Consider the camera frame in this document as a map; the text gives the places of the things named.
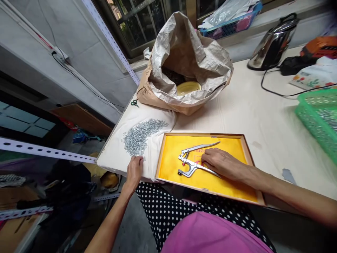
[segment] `pink shirt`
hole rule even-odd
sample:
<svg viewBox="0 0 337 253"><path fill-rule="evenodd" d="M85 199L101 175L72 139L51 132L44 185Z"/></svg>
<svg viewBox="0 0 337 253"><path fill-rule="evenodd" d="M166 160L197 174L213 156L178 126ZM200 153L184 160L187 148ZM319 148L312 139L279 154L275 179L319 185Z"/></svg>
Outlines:
<svg viewBox="0 0 337 253"><path fill-rule="evenodd" d="M161 252L273 253L246 229L204 212L195 212L181 220L169 234Z"/></svg>

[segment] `woman's left hand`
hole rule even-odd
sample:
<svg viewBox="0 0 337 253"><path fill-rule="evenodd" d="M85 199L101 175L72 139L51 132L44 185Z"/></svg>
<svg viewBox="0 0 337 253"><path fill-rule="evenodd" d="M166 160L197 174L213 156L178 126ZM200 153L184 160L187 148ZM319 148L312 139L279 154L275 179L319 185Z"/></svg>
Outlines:
<svg viewBox="0 0 337 253"><path fill-rule="evenodd" d="M125 186L132 189L134 192L139 184L141 176L143 174L143 162L142 156L132 156L129 165L127 166L127 176Z"/></svg>

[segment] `black cable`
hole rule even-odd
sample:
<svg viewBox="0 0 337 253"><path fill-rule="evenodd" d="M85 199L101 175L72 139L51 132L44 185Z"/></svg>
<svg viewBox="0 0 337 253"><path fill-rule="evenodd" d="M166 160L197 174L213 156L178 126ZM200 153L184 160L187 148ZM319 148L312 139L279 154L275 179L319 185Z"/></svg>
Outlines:
<svg viewBox="0 0 337 253"><path fill-rule="evenodd" d="M52 53L52 56L54 58L54 60L62 67L64 68L65 70L67 70L69 73L71 73L74 77L76 77L77 79L79 79L72 71L70 71L69 69L67 69L65 66L63 66L61 63L59 63L59 61L54 57L54 54L56 54L56 52L53 52ZM109 102L110 104L113 104L113 105L116 105L116 106L119 106L119 107L122 107L123 109L125 109L125 107L123 106L120 106L120 105L117 105L117 104L114 104L114 103L111 103L109 100L106 100L102 97L100 97L99 95L97 95L88 85L86 85L81 79L79 79L94 95L96 95L97 97L99 97L100 99L103 99L104 101L106 102Z"/></svg>
<svg viewBox="0 0 337 253"><path fill-rule="evenodd" d="M292 97L292 96L300 95L300 94L305 93L305 92L308 92L308 91L313 91L313 90L322 89L322 87L317 87L317 88L312 88L312 89L309 89L309 90L301 91L301 92L299 92L299 93L292 94L292 95L282 95L282 94L279 94L279 93L277 93L277 92L275 92L275 91L271 91L271 90L268 90L267 88L263 87L263 80L264 80L265 75L267 74L267 71L268 71L268 70L266 70L266 71L264 72L264 74L263 74L263 77L262 77L262 80L261 80L261 88L264 89L265 91L268 91L268 92L273 93L273 94L275 94L275 95L278 95L278 96L280 96L280 97L284 97L284 98L286 98L286 97Z"/></svg>
<svg viewBox="0 0 337 253"><path fill-rule="evenodd" d="M42 10L41 4L40 4L40 0L38 0L38 4L39 4L39 7L40 7L40 10L41 10L41 12L42 12L42 15L43 15L44 19L45 19L45 21L47 22L47 24L48 24L48 26L49 26L49 28L50 28L50 31L51 31L51 33L52 33L52 36L53 36L53 40L54 40L55 46L60 50L60 52L61 52L61 54L62 54L62 56L63 56L63 59L66 60L66 58L64 57L64 54L63 54L62 50L59 48L59 46L58 46L57 43L56 43L55 35L54 35L54 32L53 32L53 29L52 29L51 25L49 24L49 22L48 22L48 20L47 20L47 18L46 18L46 16L45 16L45 13L44 13L43 10Z"/></svg>
<svg viewBox="0 0 337 253"><path fill-rule="evenodd" d="M39 4L39 7L40 7L40 10L41 10L41 12L42 12L42 15L43 15L43 17L44 17L44 19L45 19L45 21L47 22L47 24L48 24L48 26L49 26L49 28L50 28L50 31L51 31L51 33L52 33L52 36L53 36L53 40L54 40L54 43L55 43L55 46L60 50L60 52L61 52L61 54L62 54L62 56L63 56L63 59L65 60L65 62L67 62L66 61L66 58L64 57L64 54L63 54L63 52L62 52L62 50L58 47L58 45L57 45L57 43L56 43L56 40L55 40L55 35L54 35L54 32L53 32L53 29L52 29L52 27L51 27L51 25L49 24L49 22L48 22L48 20L47 20L47 18L46 18L46 16L45 16L45 14L44 14L44 12L43 12L43 10L42 10L42 7L41 7L41 4L40 4L40 0L38 0L38 4ZM66 67L64 67L62 64L60 64L59 63L59 61L54 57L54 54L55 53L52 53L52 56L53 56L53 58L55 59L55 61L57 61L57 63L61 66L61 67L63 67L65 70L67 70L67 71L69 71L74 77L76 77L77 79L79 79L73 72L71 72L69 69L67 69ZM97 97L99 97L100 99L103 99L103 100L105 100L106 102L109 102L110 104L113 104L113 105L116 105L116 104L114 104L114 103L111 103L110 101L108 101L108 100L106 100L106 99L104 99L104 98L102 98L102 97L100 97L99 95L97 95L89 86L87 86L81 79L79 79L92 93L94 93Z"/></svg>

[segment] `green plastic basket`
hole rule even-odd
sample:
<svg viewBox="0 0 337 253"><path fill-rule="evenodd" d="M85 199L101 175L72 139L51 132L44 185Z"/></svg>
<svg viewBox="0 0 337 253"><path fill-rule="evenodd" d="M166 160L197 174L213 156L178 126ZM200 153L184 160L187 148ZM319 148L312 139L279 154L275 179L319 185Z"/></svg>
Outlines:
<svg viewBox="0 0 337 253"><path fill-rule="evenodd" d="M298 100L299 105L295 113L337 165L337 133L319 115L322 110L328 110L333 112L336 117L337 90L330 89L304 93L298 96Z"/></svg>

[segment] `blue plastic basket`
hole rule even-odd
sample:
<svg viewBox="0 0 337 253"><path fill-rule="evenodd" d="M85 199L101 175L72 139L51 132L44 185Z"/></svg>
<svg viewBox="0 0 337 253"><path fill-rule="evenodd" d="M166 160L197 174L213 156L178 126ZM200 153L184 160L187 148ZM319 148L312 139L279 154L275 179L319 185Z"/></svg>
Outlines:
<svg viewBox="0 0 337 253"><path fill-rule="evenodd" d="M247 13L238 18L229 20L227 22L223 22L212 28L208 29L201 28L200 32L205 37L209 37L212 39L220 39L232 35L234 33L247 30L253 23L255 16L259 14L261 10L262 10L262 3L257 2L252 12Z"/></svg>

